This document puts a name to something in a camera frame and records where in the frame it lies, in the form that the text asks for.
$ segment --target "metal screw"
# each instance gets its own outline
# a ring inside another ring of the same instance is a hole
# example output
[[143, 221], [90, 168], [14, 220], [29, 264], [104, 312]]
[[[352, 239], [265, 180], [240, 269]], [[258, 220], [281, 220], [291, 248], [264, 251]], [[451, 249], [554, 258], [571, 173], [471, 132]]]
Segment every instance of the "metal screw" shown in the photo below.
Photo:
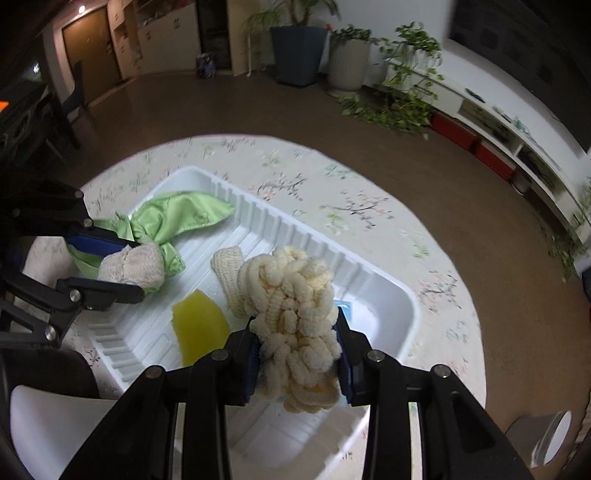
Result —
[[147, 378], [158, 378], [160, 375], [162, 375], [162, 367], [157, 367], [155, 365], [153, 367], [148, 367], [145, 372]]
[[55, 342], [57, 340], [56, 329], [53, 328], [51, 325], [47, 325], [45, 327], [45, 338], [50, 342]]
[[452, 371], [450, 370], [450, 368], [447, 365], [435, 365], [435, 367], [433, 368], [433, 371], [435, 372], [436, 375], [440, 376], [441, 378], [447, 378], [452, 374]]
[[70, 290], [70, 300], [73, 301], [74, 303], [77, 303], [80, 301], [80, 299], [82, 298], [82, 295], [80, 294], [80, 292], [78, 290], [76, 290], [74, 288], [74, 290]]
[[228, 351], [224, 350], [223, 348], [219, 348], [212, 352], [212, 360], [215, 360], [216, 362], [223, 362], [229, 356], [230, 354]]
[[380, 363], [382, 360], [384, 360], [384, 358], [386, 358], [386, 354], [381, 350], [370, 350], [367, 353], [367, 356], [372, 362], [376, 363]]

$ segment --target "television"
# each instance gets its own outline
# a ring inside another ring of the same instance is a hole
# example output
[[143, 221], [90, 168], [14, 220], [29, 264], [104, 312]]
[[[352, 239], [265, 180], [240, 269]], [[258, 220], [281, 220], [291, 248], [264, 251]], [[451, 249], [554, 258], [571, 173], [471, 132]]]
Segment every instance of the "television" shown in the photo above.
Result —
[[591, 147], [591, 2], [457, 0], [449, 38], [536, 96]]

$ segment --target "green fabric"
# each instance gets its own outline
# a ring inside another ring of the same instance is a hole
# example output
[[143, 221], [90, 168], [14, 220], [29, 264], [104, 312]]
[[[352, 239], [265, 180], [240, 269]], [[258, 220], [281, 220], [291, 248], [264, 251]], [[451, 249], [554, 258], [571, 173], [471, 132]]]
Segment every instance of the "green fabric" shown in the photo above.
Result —
[[[131, 218], [116, 213], [115, 219], [99, 218], [95, 225], [112, 230], [126, 240], [141, 244], [156, 242], [164, 258], [166, 276], [172, 277], [182, 272], [185, 265], [170, 240], [181, 233], [215, 225], [234, 210], [229, 203], [201, 192], [172, 192], [148, 200]], [[82, 253], [71, 245], [67, 247], [80, 272], [85, 277], [96, 278], [102, 257]]]

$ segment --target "red box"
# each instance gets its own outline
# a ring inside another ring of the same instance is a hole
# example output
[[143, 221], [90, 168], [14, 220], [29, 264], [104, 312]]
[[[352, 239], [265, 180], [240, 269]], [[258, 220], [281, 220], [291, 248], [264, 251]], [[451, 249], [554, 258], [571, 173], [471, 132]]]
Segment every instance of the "red box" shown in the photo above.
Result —
[[496, 148], [487, 143], [479, 143], [474, 149], [474, 155], [478, 160], [490, 167], [502, 179], [510, 180], [517, 166], [510, 160], [503, 160], [505, 156], [502, 153], [497, 155], [496, 152]]
[[476, 141], [475, 134], [441, 113], [436, 112], [433, 114], [431, 128], [466, 150], [470, 150]]

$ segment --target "floral pattern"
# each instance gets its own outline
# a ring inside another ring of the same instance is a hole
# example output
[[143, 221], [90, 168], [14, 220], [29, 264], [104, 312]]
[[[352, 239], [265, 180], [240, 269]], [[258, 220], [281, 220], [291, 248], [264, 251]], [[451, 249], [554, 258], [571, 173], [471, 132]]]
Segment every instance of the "floral pattern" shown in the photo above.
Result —
[[[93, 217], [128, 212], [160, 181], [197, 165], [272, 203], [308, 226], [406, 283], [422, 305], [420, 329], [406, 364], [430, 369], [444, 363], [484, 405], [486, 382], [478, 316], [448, 256], [423, 224], [396, 198], [323, 154], [269, 137], [193, 137], [133, 155], [82, 190]], [[76, 273], [61, 238], [37, 238], [25, 273], [47, 285]], [[91, 312], [92, 315], [108, 315]], [[78, 350], [92, 367], [101, 395], [121, 392], [88, 340], [84, 316], [64, 347]], [[410, 405], [413, 478], [421, 477], [416, 407]], [[367, 433], [345, 453], [330, 479], [361, 478]]]

